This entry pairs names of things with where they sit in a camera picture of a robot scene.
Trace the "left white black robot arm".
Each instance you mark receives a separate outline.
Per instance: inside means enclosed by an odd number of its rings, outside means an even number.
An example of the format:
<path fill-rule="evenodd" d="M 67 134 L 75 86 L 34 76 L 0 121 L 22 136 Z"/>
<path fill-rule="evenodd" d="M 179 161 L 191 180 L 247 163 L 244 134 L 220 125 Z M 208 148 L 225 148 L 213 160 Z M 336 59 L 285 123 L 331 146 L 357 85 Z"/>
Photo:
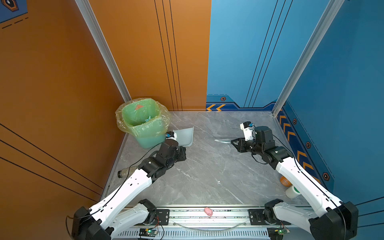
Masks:
<path fill-rule="evenodd" d="M 90 208 L 81 207 L 74 213 L 72 227 L 67 229 L 71 239 L 112 240 L 137 224 L 153 223 L 156 207 L 149 200 L 141 200 L 127 211 L 124 208 L 175 163 L 186 158 L 186 148 L 173 139 L 159 144 L 152 154 L 144 154 L 137 162 L 138 168 L 115 191 Z"/>

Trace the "grey-blue plastic dustpan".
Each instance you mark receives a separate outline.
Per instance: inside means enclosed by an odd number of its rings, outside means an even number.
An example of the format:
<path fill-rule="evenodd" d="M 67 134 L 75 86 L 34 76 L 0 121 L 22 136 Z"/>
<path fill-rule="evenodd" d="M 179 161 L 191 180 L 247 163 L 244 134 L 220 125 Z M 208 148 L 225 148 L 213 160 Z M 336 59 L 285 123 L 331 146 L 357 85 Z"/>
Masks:
<path fill-rule="evenodd" d="M 179 143 L 179 146 L 190 147 L 193 144 L 194 127 L 174 130 L 174 133 L 176 135 L 176 141 Z"/>

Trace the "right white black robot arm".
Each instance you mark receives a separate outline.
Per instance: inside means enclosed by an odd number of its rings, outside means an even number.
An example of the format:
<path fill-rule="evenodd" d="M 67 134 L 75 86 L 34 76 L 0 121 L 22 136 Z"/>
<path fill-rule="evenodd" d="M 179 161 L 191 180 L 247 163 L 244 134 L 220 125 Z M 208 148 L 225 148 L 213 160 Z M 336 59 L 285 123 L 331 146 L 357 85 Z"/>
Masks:
<path fill-rule="evenodd" d="M 251 122 L 240 125 L 244 137 L 231 144 L 239 153 L 259 155 L 300 192 L 312 207 L 305 211 L 275 199 L 265 204 L 264 218 L 269 224 L 288 222 L 312 234 L 316 240 L 350 240 L 358 233 L 358 208 L 344 203 L 318 183 L 285 147 L 276 146 L 272 130 L 255 127 Z"/>

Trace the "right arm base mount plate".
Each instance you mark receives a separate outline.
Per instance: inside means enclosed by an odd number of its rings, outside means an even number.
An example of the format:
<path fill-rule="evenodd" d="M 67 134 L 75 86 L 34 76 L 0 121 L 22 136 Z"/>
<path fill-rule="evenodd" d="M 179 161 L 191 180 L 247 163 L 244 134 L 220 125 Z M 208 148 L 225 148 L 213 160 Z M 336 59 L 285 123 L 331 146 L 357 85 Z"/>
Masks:
<path fill-rule="evenodd" d="M 291 225 L 291 223 L 288 223 L 285 221 L 283 221 L 282 223 L 280 221 L 277 221 L 277 220 L 268 221 L 264 215 L 264 209 L 249 209 L 248 214 L 249 214 L 251 226 L 261 226 L 261 225 L 271 225 L 271 226 L 288 225 L 288 226 L 290 226 Z"/>

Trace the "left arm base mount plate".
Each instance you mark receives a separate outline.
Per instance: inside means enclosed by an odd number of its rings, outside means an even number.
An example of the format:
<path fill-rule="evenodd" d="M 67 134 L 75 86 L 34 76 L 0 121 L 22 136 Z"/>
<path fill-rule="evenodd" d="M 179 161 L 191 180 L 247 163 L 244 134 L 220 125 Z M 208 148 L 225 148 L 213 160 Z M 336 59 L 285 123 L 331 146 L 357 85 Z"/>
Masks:
<path fill-rule="evenodd" d="M 160 221 L 160 225 L 167 226 L 170 220 L 170 209 L 157 209 L 154 217 L 147 219 L 144 223 L 136 224 L 138 226 L 155 226 Z"/>

